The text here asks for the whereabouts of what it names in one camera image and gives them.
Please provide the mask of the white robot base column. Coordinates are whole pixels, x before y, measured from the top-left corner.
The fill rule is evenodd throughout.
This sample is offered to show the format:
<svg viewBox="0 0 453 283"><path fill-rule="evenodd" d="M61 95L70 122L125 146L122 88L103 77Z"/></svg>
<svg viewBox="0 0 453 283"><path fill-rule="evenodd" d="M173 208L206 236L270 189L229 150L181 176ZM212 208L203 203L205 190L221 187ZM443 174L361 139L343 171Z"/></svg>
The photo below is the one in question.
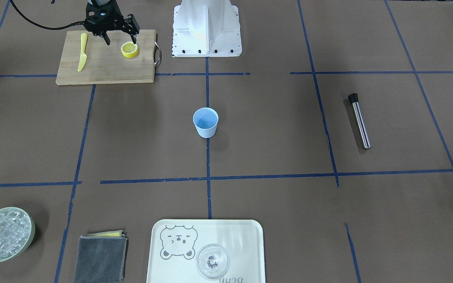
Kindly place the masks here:
<svg viewBox="0 0 453 283"><path fill-rule="evenodd" d="M231 1L183 0L173 16L173 57L241 56L239 9Z"/></svg>

